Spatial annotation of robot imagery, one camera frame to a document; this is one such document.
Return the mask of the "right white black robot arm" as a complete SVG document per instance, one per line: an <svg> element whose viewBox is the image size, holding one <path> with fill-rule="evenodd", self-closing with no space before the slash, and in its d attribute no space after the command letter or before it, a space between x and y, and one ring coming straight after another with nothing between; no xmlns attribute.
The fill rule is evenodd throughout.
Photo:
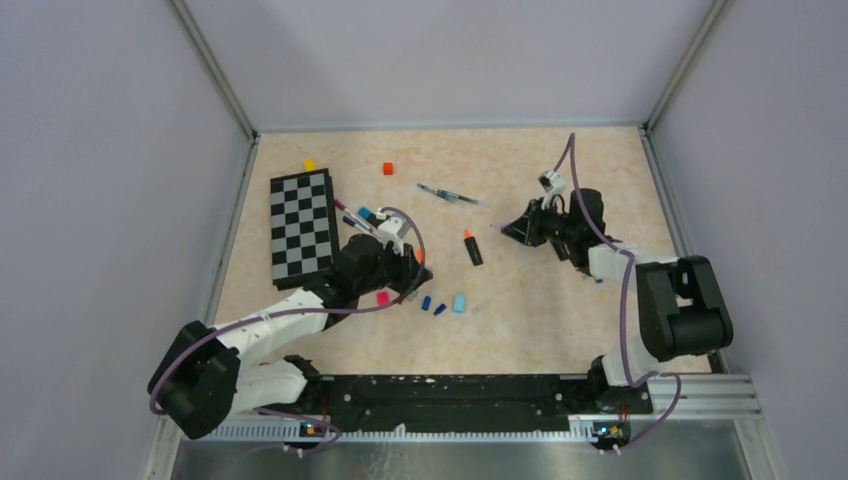
<svg viewBox="0 0 848 480"><path fill-rule="evenodd" d="M605 231L602 194L581 188L566 209L561 197L533 199L523 214L501 227L518 243L554 247L583 275L621 288L619 346L600 356L586 385L589 404L612 412L636 387L683 356L729 346L734 327L710 261L700 255L668 257L625 244Z"/></svg>

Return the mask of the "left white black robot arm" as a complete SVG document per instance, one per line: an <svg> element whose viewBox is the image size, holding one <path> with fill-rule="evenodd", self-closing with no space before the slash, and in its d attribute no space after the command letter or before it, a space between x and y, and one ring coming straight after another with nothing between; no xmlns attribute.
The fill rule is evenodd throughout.
<svg viewBox="0 0 848 480"><path fill-rule="evenodd" d="M149 408L169 417L190 439L217 428L233 413L287 404L308 413L320 386L307 362L266 364L282 346L364 313L359 300L379 290L402 302L433 277L409 244L353 236L323 272L284 300L240 320L208 327L195 320L176 334L149 380Z"/></svg>

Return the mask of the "black orange cap highlighter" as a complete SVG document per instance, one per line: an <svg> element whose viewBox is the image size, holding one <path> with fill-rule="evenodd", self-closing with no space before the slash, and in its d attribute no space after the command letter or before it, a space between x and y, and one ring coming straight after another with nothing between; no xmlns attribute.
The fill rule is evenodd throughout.
<svg viewBox="0 0 848 480"><path fill-rule="evenodd" d="M468 229L464 230L463 243L473 266L481 266L484 261L476 238Z"/></svg>

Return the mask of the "light blue highlighter cap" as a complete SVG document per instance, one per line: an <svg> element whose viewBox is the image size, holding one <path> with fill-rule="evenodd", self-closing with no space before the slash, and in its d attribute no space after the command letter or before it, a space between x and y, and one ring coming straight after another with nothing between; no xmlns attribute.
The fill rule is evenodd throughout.
<svg viewBox="0 0 848 480"><path fill-rule="evenodd" d="M457 294L453 297L452 312L457 315L462 315L466 311L466 297L464 294Z"/></svg>

